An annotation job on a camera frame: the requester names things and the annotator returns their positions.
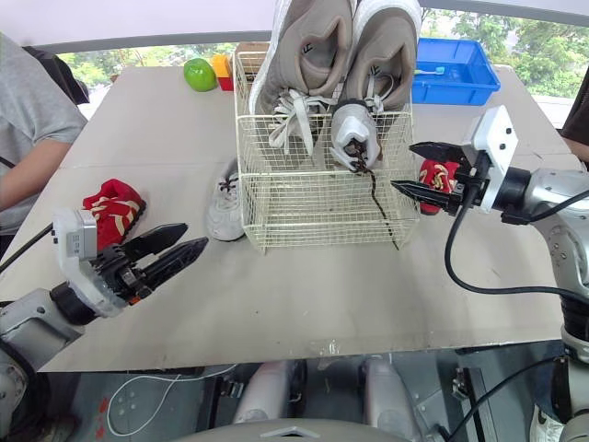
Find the gray sleeve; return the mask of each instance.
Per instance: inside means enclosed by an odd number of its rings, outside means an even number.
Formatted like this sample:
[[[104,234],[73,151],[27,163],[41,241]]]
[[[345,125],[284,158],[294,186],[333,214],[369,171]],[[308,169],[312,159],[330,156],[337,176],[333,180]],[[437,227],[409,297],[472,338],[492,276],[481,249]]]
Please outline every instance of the gray sleeve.
[[[0,33],[0,116],[32,144],[73,143],[86,119],[43,66]]]

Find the blue container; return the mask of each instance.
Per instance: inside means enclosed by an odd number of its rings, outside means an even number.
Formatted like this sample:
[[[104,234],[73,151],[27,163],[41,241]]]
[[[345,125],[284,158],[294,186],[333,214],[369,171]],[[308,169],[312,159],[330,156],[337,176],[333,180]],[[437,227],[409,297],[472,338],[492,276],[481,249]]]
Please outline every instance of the blue container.
[[[481,106],[501,83],[480,43],[470,40],[420,39],[417,68],[444,74],[416,75],[413,79],[413,103],[468,104]]]

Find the robotic arm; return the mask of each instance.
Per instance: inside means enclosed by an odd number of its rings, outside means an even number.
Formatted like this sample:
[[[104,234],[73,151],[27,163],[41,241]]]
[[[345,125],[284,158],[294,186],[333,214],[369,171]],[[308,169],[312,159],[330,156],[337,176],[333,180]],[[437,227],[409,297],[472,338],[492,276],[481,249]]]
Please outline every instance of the robotic arm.
[[[567,423],[560,440],[589,441],[589,173],[555,169],[530,173],[510,168],[517,138],[504,106],[488,110],[476,127],[466,145],[428,142],[411,147],[422,157],[460,164],[451,193],[407,180],[393,181],[392,185],[416,201],[457,214],[454,231],[466,211],[478,205],[483,212],[501,211],[504,223],[531,224],[542,234],[558,288],[529,287],[526,291],[560,295],[564,316],[561,335],[568,357],[555,363],[552,401],[560,420]],[[451,266],[448,272],[456,281]],[[480,293],[518,293],[516,289],[480,289],[458,282]]]
[[[67,281],[52,290],[36,289],[0,310],[0,438],[9,434],[13,412],[37,370],[81,337],[85,325],[118,315],[191,265],[208,242],[199,238],[174,246],[188,227],[173,224],[97,254],[97,226],[90,212],[60,210],[53,227]],[[170,247],[143,269],[136,266]]]

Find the metal floor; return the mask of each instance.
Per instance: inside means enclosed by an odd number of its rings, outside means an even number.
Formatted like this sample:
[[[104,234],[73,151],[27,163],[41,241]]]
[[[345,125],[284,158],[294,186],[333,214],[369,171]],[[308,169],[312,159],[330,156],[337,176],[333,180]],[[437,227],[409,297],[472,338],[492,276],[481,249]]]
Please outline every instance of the metal floor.
[[[462,405],[451,396],[458,366],[481,368],[487,390],[515,372],[545,357],[549,343],[510,345],[461,354],[454,350],[404,352],[383,355],[403,378],[423,428],[436,424],[454,428],[463,416]],[[300,417],[362,422],[359,367],[366,356],[311,359],[307,361],[306,404]],[[256,365],[241,366],[253,372]],[[174,440],[194,432],[202,399],[202,381],[174,385],[153,422],[134,436],[116,437],[107,428],[106,405],[115,390],[134,374],[83,373],[71,406],[79,426],[69,439],[77,441]],[[138,381],[123,390],[113,403],[111,420],[120,432],[130,432],[145,422],[161,400],[167,383]],[[534,375],[526,375],[490,400],[497,440],[527,441],[533,412]],[[231,422],[237,399],[219,401],[217,425]],[[472,428],[458,440],[477,440]]]

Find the white wire basket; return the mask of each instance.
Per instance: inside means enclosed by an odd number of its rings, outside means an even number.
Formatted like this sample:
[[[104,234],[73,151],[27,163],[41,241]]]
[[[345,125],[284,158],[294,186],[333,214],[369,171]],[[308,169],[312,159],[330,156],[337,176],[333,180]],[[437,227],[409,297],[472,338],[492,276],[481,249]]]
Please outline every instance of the white wire basket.
[[[289,153],[268,143],[279,116],[251,115],[248,97],[265,52],[236,52],[237,159],[244,230],[259,250],[269,247],[389,242],[398,249],[419,221],[415,202],[391,180],[416,180],[410,105],[375,115],[382,160],[369,174],[353,174],[331,155],[331,116],[313,115],[310,157],[303,141],[290,137]]]

